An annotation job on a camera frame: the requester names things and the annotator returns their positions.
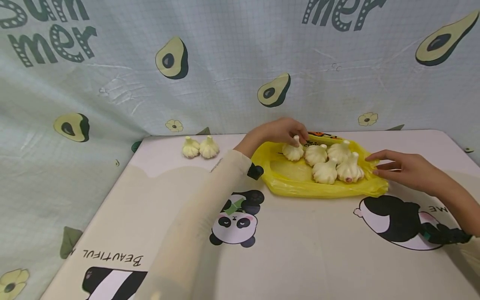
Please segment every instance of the yellow plastic bag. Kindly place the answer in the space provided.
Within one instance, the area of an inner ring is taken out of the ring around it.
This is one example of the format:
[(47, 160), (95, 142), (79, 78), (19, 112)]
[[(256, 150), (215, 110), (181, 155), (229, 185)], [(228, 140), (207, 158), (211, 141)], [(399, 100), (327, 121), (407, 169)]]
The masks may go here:
[[(331, 146), (341, 143), (342, 138), (322, 132), (309, 132), (307, 145), (325, 144)], [(388, 191), (388, 182), (372, 174), (378, 162), (366, 162), (370, 155), (355, 141), (350, 141), (350, 150), (358, 152), (359, 166), (365, 172), (365, 178), (356, 183), (339, 180), (335, 184), (316, 183), (312, 178), (312, 168), (302, 158), (291, 162), (282, 154), (282, 144), (264, 143), (252, 157), (252, 162), (264, 168), (262, 175), (270, 191), (280, 196), (305, 198), (343, 198), (358, 195), (379, 197)]]

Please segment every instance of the white table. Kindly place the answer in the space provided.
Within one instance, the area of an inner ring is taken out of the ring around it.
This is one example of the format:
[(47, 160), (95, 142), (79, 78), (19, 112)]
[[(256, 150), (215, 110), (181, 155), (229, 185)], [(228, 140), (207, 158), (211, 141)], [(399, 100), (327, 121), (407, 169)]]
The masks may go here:
[[(480, 168), (439, 131), (334, 134), (370, 152), (419, 153), (439, 168), (480, 177)], [(214, 136), (220, 156), (242, 137)], [(87, 299), (84, 290), (92, 293), (91, 300), (110, 300), (121, 287), (124, 297), (135, 291), (176, 213), (218, 161), (185, 159), (182, 143), (183, 137), (142, 142), (43, 300)], [(445, 251), (454, 246), (415, 251), (388, 242), (353, 214), (364, 197), (277, 197), (261, 180), (246, 178), (237, 192), (249, 190), (265, 197), (255, 215), (255, 244), (245, 248), (207, 241), (196, 300), (480, 299)], [(396, 185), (390, 194), (418, 203), (420, 211), (450, 228), (456, 225), (436, 199)]]

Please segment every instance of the panda illustration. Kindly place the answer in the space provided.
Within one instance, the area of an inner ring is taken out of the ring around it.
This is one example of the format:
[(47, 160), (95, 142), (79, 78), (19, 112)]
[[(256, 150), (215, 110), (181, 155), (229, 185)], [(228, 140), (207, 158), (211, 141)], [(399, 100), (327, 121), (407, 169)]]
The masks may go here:
[(255, 244), (255, 231), (260, 204), (265, 197), (261, 191), (233, 193), (212, 226), (210, 242), (213, 245), (240, 244), (249, 248)]
[(450, 229), (419, 210), (417, 203), (383, 195), (363, 199), (353, 213), (383, 239), (411, 250), (434, 250), (444, 244), (469, 240), (462, 230)]

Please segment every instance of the panda with green leaf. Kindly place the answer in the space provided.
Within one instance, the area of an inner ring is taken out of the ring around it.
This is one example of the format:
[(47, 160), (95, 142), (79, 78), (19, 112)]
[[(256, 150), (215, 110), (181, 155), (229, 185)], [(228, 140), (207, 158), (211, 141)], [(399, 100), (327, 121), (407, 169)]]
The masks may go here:
[(253, 246), (258, 223), (255, 215), (264, 199), (258, 190), (233, 193), (212, 226), (210, 242), (217, 246), (222, 243)]

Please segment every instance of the beige sleeve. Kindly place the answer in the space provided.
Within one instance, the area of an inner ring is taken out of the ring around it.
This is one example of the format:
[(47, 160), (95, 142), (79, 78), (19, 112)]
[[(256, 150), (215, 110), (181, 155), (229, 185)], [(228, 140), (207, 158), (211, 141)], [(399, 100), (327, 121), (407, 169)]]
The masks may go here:
[(468, 243), (458, 246), (468, 264), (480, 276), (480, 238), (473, 237)]
[(180, 209), (170, 225), (135, 300), (190, 299), (212, 225), (252, 162), (230, 150), (208, 174), (202, 188)]

